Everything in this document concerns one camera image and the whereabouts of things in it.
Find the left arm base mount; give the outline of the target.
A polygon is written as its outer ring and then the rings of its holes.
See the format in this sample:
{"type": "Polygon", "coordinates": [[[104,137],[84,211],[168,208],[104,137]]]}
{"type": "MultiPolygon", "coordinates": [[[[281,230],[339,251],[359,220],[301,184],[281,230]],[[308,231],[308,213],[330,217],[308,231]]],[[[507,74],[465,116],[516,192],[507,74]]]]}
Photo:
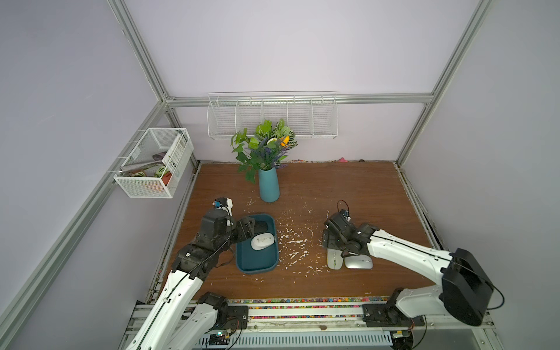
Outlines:
{"type": "Polygon", "coordinates": [[[231,306],[228,299],[214,293],[205,293],[198,299],[198,305],[210,306],[216,319],[210,330],[245,330],[249,321],[247,306],[231,306]]]}

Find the teal storage tray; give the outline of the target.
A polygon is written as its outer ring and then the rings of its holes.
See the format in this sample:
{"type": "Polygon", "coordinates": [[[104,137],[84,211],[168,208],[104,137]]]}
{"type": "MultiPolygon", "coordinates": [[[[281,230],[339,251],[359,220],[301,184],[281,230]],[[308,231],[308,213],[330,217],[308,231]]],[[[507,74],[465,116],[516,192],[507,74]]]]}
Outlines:
{"type": "Polygon", "coordinates": [[[268,223],[270,233],[276,239],[276,242],[270,247],[261,251],[255,251],[251,248],[251,240],[238,243],[236,245],[236,267],[243,274],[262,274],[267,273],[277,266],[279,262],[279,243],[277,238],[276,223],[274,218],[269,214],[253,214],[250,217],[255,221],[264,221],[268,223]]]}

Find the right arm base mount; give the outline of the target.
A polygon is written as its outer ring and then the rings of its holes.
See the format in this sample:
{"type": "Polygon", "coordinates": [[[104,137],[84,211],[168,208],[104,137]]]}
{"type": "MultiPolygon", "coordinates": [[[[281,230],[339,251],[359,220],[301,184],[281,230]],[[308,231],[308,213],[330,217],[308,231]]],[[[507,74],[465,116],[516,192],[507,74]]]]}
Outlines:
{"type": "Polygon", "coordinates": [[[366,326],[369,328],[412,328],[415,325],[425,326],[426,321],[424,317],[417,316],[411,318],[405,316],[397,308],[397,299],[403,290],[403,288],[395,289],[386,303],[363,304],[363,322],[366,323],[366,326]]]}

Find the white mouse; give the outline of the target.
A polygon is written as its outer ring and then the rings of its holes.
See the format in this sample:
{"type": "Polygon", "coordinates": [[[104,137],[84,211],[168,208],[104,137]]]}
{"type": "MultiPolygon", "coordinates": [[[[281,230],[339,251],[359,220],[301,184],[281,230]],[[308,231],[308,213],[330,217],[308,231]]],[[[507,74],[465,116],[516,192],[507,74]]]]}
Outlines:
{"type": "Polygon", "coordinates": [[[272,233],[261,233],[256,235],[250,242],[251,248],[255,251],[261,251],[273,245],[276,239],[272,233]]]}

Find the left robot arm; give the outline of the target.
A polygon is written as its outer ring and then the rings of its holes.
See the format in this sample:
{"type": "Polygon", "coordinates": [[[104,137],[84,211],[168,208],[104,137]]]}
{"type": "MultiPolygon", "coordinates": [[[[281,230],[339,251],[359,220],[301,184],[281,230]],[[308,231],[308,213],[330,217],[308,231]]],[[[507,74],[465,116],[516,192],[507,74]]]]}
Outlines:
{"type": "Polygon", "coordinates": [[[201,220],[192,242],[180,249],[163,292],[128,349],[193,349],[223,313],[225,298],[211,296],[197,304],[178,325],[186,307],[218,264],[220,254],[255,236],[256,220],[233,219],[229,209],[212,209],[201,220]]]}

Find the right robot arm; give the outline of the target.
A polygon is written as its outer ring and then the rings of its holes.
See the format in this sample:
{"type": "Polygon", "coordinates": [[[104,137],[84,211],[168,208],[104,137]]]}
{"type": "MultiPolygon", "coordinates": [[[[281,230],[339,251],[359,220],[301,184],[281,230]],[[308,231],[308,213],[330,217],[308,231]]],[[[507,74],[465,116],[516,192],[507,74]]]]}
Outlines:
{"type": "Polygon", "coordinates": [[[342,258],[370,256],[398,264],[433,282],[431,287],[397,288],[384,304],[364,306],[369,327],[410,327],[427,316],[452,316],[478,327],[490,311],[497,287],[465,249],[437,250],[393,236],[372,224],[355,225],[342,210],[324,223],[322,245],[342,258]]]}

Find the light grey mouse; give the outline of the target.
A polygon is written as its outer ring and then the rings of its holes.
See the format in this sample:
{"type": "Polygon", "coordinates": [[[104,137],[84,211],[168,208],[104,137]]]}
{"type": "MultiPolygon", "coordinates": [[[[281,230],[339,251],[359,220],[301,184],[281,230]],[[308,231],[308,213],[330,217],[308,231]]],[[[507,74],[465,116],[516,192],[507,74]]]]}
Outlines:
{"type": "Polygon", "coordinates": [[[330,270],[338,271],[344,266],[344,258],[341,251],[337,249],[328,249],[327,265],[330,270]]]}

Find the black computer mouse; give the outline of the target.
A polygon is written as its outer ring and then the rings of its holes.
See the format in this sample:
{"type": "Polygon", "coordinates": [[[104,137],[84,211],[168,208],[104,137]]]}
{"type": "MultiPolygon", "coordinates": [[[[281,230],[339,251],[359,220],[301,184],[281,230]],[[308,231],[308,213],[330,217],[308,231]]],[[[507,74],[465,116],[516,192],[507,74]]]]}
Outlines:
{"type": "Polygon", "coordinates": [[[255,226],[254,226],[254,234],[255,236],[260,235],[260,234],[264,234],[264,233],[270,233],[270,229],[268,228],[268,223],[264,222],[264,221],[256,221],[255,222],[255,226]]]}

